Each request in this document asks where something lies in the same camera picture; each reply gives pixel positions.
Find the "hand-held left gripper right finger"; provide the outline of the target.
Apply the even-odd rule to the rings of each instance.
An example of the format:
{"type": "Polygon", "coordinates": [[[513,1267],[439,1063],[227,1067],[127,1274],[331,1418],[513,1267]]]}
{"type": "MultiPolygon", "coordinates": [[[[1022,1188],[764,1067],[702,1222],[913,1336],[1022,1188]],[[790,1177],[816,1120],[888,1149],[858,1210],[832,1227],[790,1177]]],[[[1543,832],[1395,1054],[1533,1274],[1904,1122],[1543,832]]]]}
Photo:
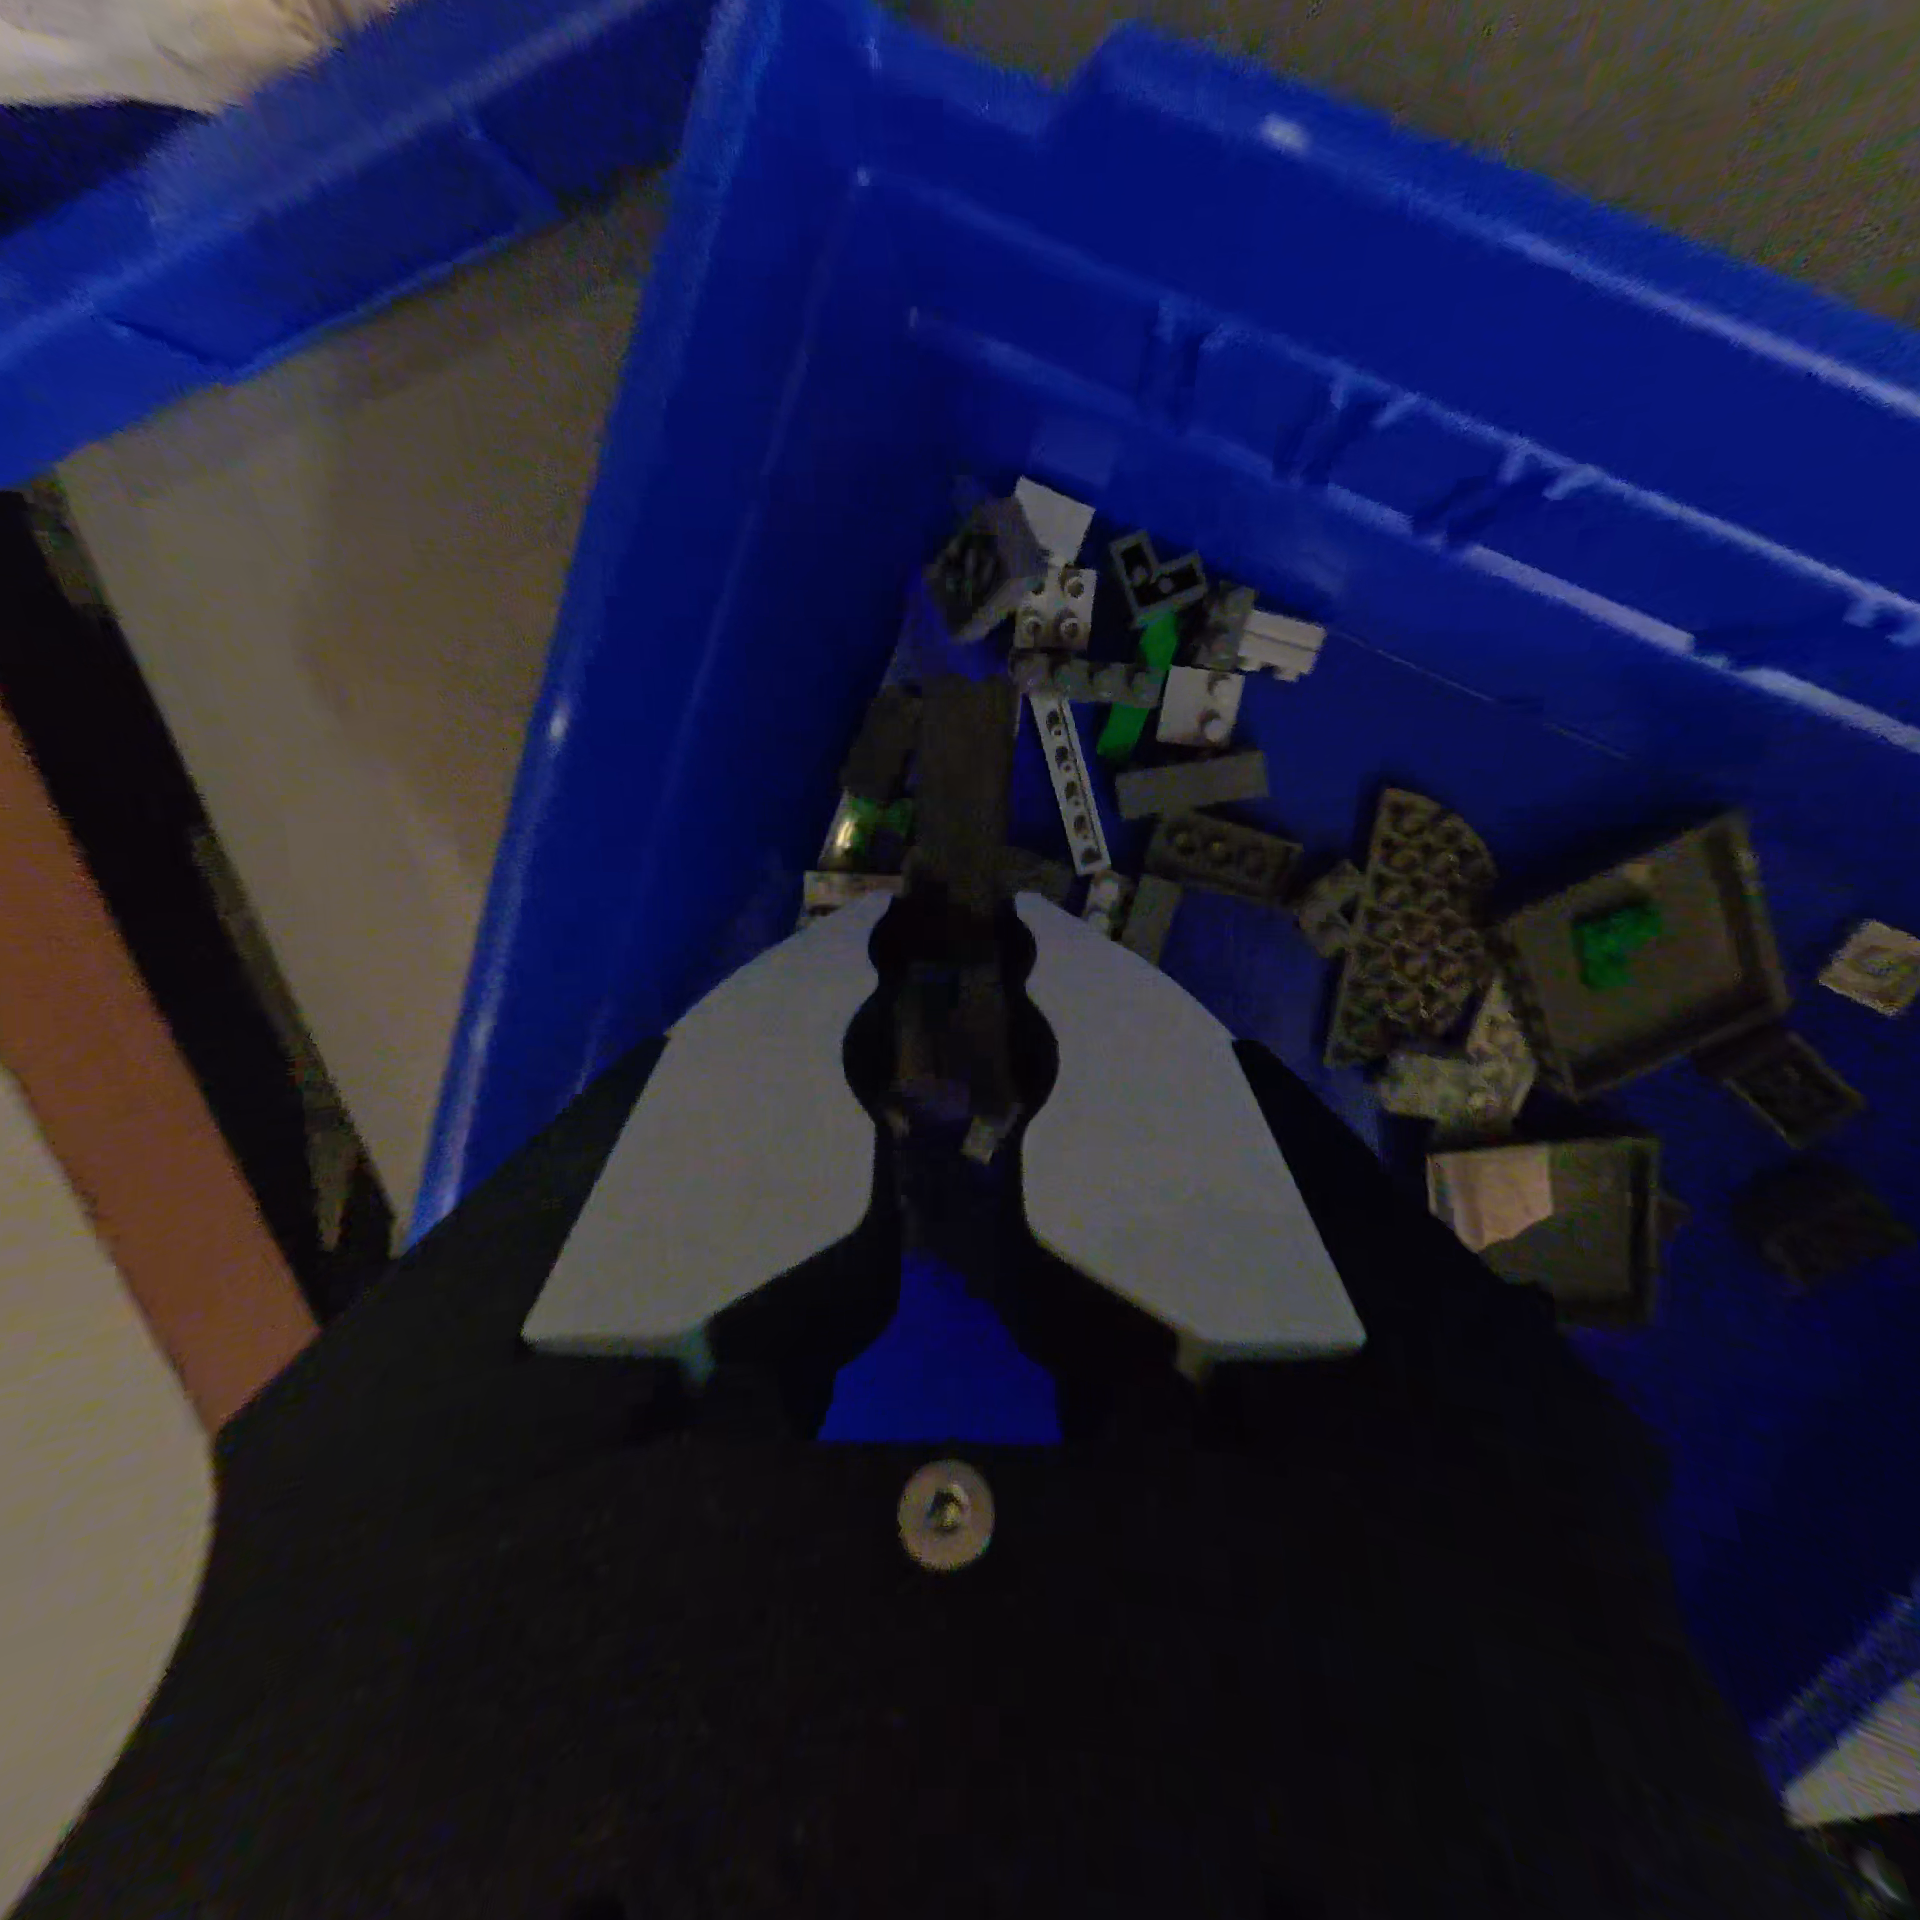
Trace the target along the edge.
{"type": "Polygon", "coordinates": [[[1351,1363],[1362,1312],[1231,1030],[1037,894],[1004,933],[1024,1114],[988,1304],[1058,1429],[1184,1423],[1220,1373],[1351,1363]]]}

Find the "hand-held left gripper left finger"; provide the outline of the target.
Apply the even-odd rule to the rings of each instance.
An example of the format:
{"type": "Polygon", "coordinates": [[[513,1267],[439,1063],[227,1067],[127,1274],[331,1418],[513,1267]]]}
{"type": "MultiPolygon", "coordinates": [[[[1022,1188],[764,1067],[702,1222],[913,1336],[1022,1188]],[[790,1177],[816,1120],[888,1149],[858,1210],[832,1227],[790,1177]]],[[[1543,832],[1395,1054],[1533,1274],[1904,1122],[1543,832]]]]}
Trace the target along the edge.
{"type": "Polygon", "coordinates": [[[898,1305],[894,1149],[846,1069],[881,977],[865,894],[753,959],[663,1036],[531,1304],[542,1355],[641,1355],[814,1436],[898,1305]]]}

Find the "long black brick piece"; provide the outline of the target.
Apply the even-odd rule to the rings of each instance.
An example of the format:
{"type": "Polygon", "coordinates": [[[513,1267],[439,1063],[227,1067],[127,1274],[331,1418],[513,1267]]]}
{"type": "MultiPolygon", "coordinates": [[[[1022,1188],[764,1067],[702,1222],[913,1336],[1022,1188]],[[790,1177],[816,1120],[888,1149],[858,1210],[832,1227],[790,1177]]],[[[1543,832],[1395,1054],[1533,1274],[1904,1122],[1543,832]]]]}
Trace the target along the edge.
{"type": "Polygon", "coordinates": [[[846,1035],[852,1093],[898,1145],[992,1169],[1043,1095],[1037,960],[1004,873],[1014,762],[1007,680],[928,680],[904,767],[913,841],[865,955],[878,991],[846,1035]]]}

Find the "blue plastic brick bin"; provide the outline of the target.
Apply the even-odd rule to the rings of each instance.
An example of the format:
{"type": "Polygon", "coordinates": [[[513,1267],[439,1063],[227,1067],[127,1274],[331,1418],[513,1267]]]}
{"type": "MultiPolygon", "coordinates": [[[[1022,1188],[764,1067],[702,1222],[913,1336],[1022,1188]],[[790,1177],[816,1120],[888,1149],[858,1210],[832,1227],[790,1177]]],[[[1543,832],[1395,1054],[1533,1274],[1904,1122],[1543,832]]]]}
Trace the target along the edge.
{"type": "Polygon", "coordinates": [[[909,580],[1034,476],[1330,626],[1246,725],[1324,861],[1385,783],[1513,897],[1743,809],[1792,1160],[1608,1104],[1687,1208],[1584,1336],[1660,1430],[1695,1631],[1807,1818],[1916,1779],[1916,336],[1128,25],[1047,85],[865,4],[724,4],[492,865],[418,1230],[799,907],[909,580]]]}

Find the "pile of loose grey bricks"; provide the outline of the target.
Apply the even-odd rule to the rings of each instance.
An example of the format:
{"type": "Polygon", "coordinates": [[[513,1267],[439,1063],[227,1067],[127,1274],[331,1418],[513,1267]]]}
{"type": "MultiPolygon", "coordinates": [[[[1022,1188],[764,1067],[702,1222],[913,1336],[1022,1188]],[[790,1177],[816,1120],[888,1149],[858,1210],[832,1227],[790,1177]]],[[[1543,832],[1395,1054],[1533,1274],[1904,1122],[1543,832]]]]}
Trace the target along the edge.
{"type": "Polygon", "coordinates": [[[1426,1142],[1432,1213],[1563,1325],[1640,1325],[1687,1208],[1665,1153],[1553,1108],[1695,1063],[1789,1154],[1739,1181],[1729,1230],[1789,1293],[1916,1250],[1891,1202],[1829,1142],[1867,1104],[1789,1024],[1755,843],[1737,815],[1679,831],[1557,897],[1492,913],[1488,841],[1443,800],[1385,783],[1358,858],[1311,869],[1249,816],[1272,762],[1240,731],[1254,683],[1301,683],[1325,631],[1212,577],[1141,529],[1094,546],[1090,502],[1037,479],[981,494],[926,563],[909,616],[985,645],[1001,691],[968,714],[1030,718],[1067,861],[995,846],[1007,894],[1077,901],[1146,966],[1190,899],[1287,919],[1333,969],[1324,1067],[1362,1077],[1426,1142]]]}

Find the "white bags in bin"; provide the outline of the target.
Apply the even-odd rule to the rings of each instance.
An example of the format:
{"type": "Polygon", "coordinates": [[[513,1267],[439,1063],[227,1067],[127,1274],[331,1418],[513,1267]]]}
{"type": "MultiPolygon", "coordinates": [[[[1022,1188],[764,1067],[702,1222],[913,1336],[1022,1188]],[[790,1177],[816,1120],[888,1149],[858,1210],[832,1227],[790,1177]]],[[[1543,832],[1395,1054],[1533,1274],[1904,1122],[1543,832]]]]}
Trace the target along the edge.
{"type": "Polygon", "coordinates": [[[2,104],[217,111],[396,4],[2,4],[2,104]]]}

